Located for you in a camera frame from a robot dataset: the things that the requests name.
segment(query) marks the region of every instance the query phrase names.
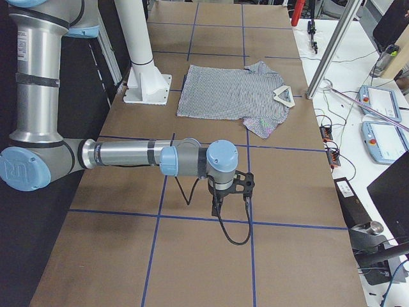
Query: label sticker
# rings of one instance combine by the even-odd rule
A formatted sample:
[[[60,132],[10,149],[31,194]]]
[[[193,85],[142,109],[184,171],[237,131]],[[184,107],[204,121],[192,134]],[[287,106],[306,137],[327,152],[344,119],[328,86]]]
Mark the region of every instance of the label sticker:
[[[338,181],[337,185],[345,198],[353,196],[353,192],[346,181]]]
[[[28,61],[28,33],[19,31],[17,36],[17,59],[19,61]]]

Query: striped shirt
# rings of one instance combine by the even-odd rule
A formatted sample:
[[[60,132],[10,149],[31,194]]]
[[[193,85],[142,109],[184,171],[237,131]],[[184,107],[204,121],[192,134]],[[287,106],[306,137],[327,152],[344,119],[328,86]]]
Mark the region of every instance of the striped shirt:
[[[238,120],[259,137],[267,138],[284,122],[288,107],[274,100],[282,77],[264,62],[245,69],[191,65],[181,93],[178,116],[211,120]],[[288,92],[280,98],[289,100]]]

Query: light blue joint cap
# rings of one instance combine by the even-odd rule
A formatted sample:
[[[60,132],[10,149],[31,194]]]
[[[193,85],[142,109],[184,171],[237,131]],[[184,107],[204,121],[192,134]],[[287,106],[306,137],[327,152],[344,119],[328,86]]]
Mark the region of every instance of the light blue joint cap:
[[[51,181],[50,169],[32,151],[8,147],[0,155],[0,177],[19,191],[34,191]]]
[[[43,4],[47,0],[6,0],[11,5],[18,6],[19,8],[32,8],[33,6]]]
[[[237,148],[232,142],[225,139],[210,144],[206,157],[212,168],[222,173],[234,171],[238,165]]]
[[[100,26],[88,28],[70,28],[65,36],[74,38],[96,38],[98,37]]]
[[[165,147],[160,153],[160,171],[166,176],[177,176],[179,172],[178,151],[175,146]]]

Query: blue tape line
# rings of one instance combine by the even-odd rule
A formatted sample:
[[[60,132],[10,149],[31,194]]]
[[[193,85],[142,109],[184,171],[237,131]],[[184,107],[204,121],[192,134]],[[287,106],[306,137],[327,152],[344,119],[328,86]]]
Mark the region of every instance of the blue tape line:
[[[250,159],[250,136],[249,130],[246,129],[247,140],[247,171],[251,172],[251,159]],[[252,274],[252,291],[253,291],[253,307],[257,306],[257,291],[256,291],[256,257],[254,255],[254,221],[253,221],[253,204],[250,202],[250,225],[251,225],[251,274]]]
[[[243,66],[245,66],[245,40],[244,40],[244,12],[242,5],[242,35],[243,35]]]
[[[205,222],[219,222],[218,219],[210,219],[206,217],[192,217],[192,216],[169,216],[169,215],[160,215],[165,219],[184,219],[188,221],[205,221]],[[236,224],[247,224],[247,221],[239,221],[236,219],[222,219],[226,223],[236,223]]]
[[[99,213],[99,214],[111,214],[114,216],[143,216],[143,217],[157,217],[156,214],[137,213],[137,212],[124,212],[124,211],[104,211],[104,210],[89,210],[89,209],[68,209],[70,212],[82,212],[82,213]]]
[[[175,22],[147,22],[147,24],[168,24],[173,26],[201,26],[201,27],[218,27],[218,28],[242,28],[243,26],[227,26],[225,24],[185,24]],[[273,29],[273,30],[292,30],[292,28],[279,28],[279,27],[257,27],[257,26],[245,26],[245,28],[251,29]]]
[[[152,53],[166,53],[166,54],[190,54],[191,56],[240,56],[241,54],[223,54],[223,53],[200,53],[200,52],[178,52],[178,51],[152,51]]]
[[[312,228],[312,229],[326,229],[326,230],[348,230],[347,227],[305,225],[305,224],[286,224],[286,223],[270,223],[270,222],[254,222],[254,224],[263,225],[263,226],[281,226],[281,227],[293,227],[293,228]]]
[[[91,210],[91,209],[68,209],[69,212],[91,213],[91,214],[110,214],[114,216],[141,216],[141,217],[155,217],[164,219],[185,219],[190,221],[204,221],[204,222],[219,222],[217,219],[210,219],[205,217],[190,217],[190,216],[170,216],[170,215],[157,215],[137,212],[124,212],[124,211],[104,211],[104,210]],[[226,223],[247,224],[247,221],[239,221],[236,219],[223,219]],[[348,230],[346,227],[338,226],[321,226],[321,225],[307,225],[307,224],[288,224],[288,223],[273,223],[273,222],[261,222],[253,221],[253,224],[261,226],[278,226],[278,227],[293,227],[293,228],[314,228],[314,229],[328,229],[328,230]]]
[[[145,306],[146,293],[148,291],[148,283],[149,283],[149,277],[150,277],[150,274],[151,274],[153,253],[155,251],[155,245],[156,245],[156,238],[157,238],[157,235],[158,235],[159,221],[160,221],[160,211],[162,210],[162,204],[163,204],[164,195],[165,195],[166,182],[167,182],[167,176],[165,176],[164,185],[163,185],[163,188],[162,188],[162,194],[160,195],[158,216],[156,218],[155,233],[153,234],[151,253],[150,253],[149,263],[148,263],[148,270],[146,271],[145,286],[143,288],[143,296],[142,296],[142,301],[141,301],[141,307]]]
[[[99,136],[99,138],[107,138],[107,139],[133,139],[135,141],[150,141],[151,139],[147,138],[132,138],[130,136]]]
[[[192,35],[190,36],[189,50],[187,51],[187,59],[186,59],[187,61],[188,61],[189,58],[190,58],[190,50],[192,49],[192,41],[193,41],[194,27],[195,27],[195,25],[196,25],[197,13],[198,13],[198,11],[199,11],[199,4],[200,4],[200,3],[197,3],[196,13],[195,13],[195,15],[194,15]]]
[[[183,85],[185,85],[186,75],[183,78]],[[100,138],[109,138],[109,139],[132,139],[136,141],[149,141],[151,139],[147,138],[131,138],[126,136],[99,136]],[[235,144],[237,147],[250,147],[250,148],[261,148],[261,149],[278,149],[278,150],[295,150],[299,152],[326,152],[324,149],[312,149],[312,148],[293,148],[293,147],[279,147],[279,146],[268,146],[268,145],[243,145]]]
[[[286,56],[265,56],[267,59],[300,59],[300,58],[293,58],[293,57],[286,57]]]

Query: white table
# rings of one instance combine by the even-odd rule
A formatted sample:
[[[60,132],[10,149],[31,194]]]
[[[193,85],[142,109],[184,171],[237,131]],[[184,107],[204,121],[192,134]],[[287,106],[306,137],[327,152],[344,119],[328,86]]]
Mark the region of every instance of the white table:
[[[293,32],[297,41],[300,57],[302,58],[304,74],[307,82],[310,83],[320,62],[313,59],[321,59],[330,40],[330,37],[334,32],[337,21],[316,20],[317,31],[314,38],[318,43],[318,54],[315,54],[310,47],[310,36],[307,33],[307,21],[308,20],[300,19],[298,22],[298,26],[293,28]],[[365,34],[359,22],[352,22],[346,36],[344,37],[344,40],[341,42],[341,45],[333,61],[350,60],[365,56],[371,52],[373,53],[364,58],[357,59],[356,61],[332,63],[325,75],[325,78],[330,80],[333,84],[333,87],[339,91],[358,91],[362,84],[371,84],[371,78],[368,77],[368,74],[369,71],[373,68],[376,60],[378,59],[378,53],[374,51],[375,48],[373,47],[371,41]],[[373,79],[373,86],[378,86],[388,81],[390,81],[390,79]],[[328,85],[328,83],[324,81],[322,82],[321,87],[325,87],[326,85]],[[383,85],[382,88],[394,90],[399,102],[399,106],[408,107],[408,102],[401,94],[394,81]],[[326,91],[325,94],[329,101],[330,110],[346,118],[351,108],[351,102],[329,91]],[[356,96],[356,93],[346,94],[350,97]],[[316,109],[323,110],[325,115],[330,117],[333,123],[344,123],[341,118],[332,114],[328,110],[323,90],[317,92],[313,99],[313,103],[314,107]],[[323,114],[321,110],[316,110],[316,114]],[[409,111],[402,111],[401,114],[403,117],[402,124],[409,125]],[[322,119],[322,116],[317,117],[318,123],[321,123]],[[372,116],[364,116],[360,108],[354,105],[352,106],[351,113],[345,126],[342,137],[342,144],[341,126],[333,127],[332,135],[334,141],[338,145],[341,145],[341,154],[349,158],[349,160],[354,163],[357,169],[355,178],[350,181],[351,186],[357,193],[357,196],[367,210],[367,213],[371,216],[371,219],[373,221],[379,221],[385,226],[385,222],[379,215],[366,189],[366,187],[388,167],[373,162],[366,150],[366,146],[361,137],[360,123],[362,123],[364,120],[373,119],[374,118]],[[332,175],[334,178],[351,178],[353,176],[353,173],[354,170],[352,165],[341,158],[341,167],[336,168]],[[386,227],[383,234],[387,239],[393,238],[393,235]],[[408,263],[405,264],[404,269],[409,270]],[[393,284],[388,294],[387,302],[385,304],[386,306],[409,305],[408,281],[409,278],[406,279],[406,283]],[[371,286],[367,283],[364,276],[361,276],[361,282],[368,306],[379,306],[382,300],[382,295],[385,293],[388,284],[384,283],[377,286]]]

